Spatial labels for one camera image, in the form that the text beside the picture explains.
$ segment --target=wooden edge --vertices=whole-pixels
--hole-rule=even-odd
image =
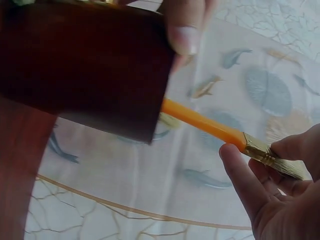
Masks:
[[[30,197],[56,119],[0,97],[0,239],[24,239]]]

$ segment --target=reddish-brown wood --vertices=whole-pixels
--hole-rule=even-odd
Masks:
[[[0,239],[23,240],[30,197],[55,116],[0,97]]]
[[[14,8],[0,53],[8,99],[151,142],[174,59],[157,13],[86,3]]]

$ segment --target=orange brush handle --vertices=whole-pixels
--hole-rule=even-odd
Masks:
[[[242,131],[211,120],[196,111],[165,98],[162,103],[163,113],[190,124],[197,129],[209,133],[228,144],[234,144],[240,152],[244,152],[247,140]]]

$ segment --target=gold trim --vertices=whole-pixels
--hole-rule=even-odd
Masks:
[[[196,226],[202,226],[202,227],[210,227],[210,228],[217,228],[217,229],[231,229],[231,230],[252,230],[251,227],[247,227],[247,226],[231,226],[231,225],[221,225],[221,224],[214,224],[214,223],[208,223],[208,222],[200,222],[200,221],[192,221],[192,220],[186,220],[186,219],[181,219],[181,218],[176,218],[176,217],[171,217],[171,216],[166,216],[166,215],[160,215],[157,213],[152,213],[152,212],[148,212],[148,211],[143,211],[143,210],[139,210],[139,209],[135,209],[135,208],[131,208],[128,206],[124,206],[124,205],[120,205],[118,203],[112,202],[112,201],[107,201],[105,199],[96,197],[96,196],[92,196],[90,194],[84,193],[82,191],[76,190],[72,187],[69,187],[67,185],[64,185],[62,183],[59,183],[55,180],[52,180],[46,176],[40,175],[38,174],[37,177],[41,180],[44,180],[48,183],[51,183],[59,188],[63,188],[69,192],[72,192],[74,194],[78,194],[82,197],[85,197],[87,199],[91,199],[95,202],[101,203],[101,204],[105,204],[114,208],[118,208],[118,209],[122,209],[128,212],[132,212],[135,214],[141,214],[141,215],[145,215],[151,218],[155,218],[155,219],[159,219],[162,221],[166,221],[166,222],[177,222],[177,223],[181,223],[181,224],[189,224],[189,225],[196,225]]]
[[[305,174],[299,161],[290,161],[277,156],[270,146],[263,141],[244,132],[246,146],[243,154],[255,159],[271,168],[294,177],[298,180],[304,180]]]

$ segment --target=plastic tablecloth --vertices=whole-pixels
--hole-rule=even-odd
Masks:
[[[198,55],[171,76],[166,96],[268,143],[320,123],[319,9],[317,0],[220,1]],[[148,146],[59,118],[25,239],[254,239],[221,144],[184,123],[159,123]]]

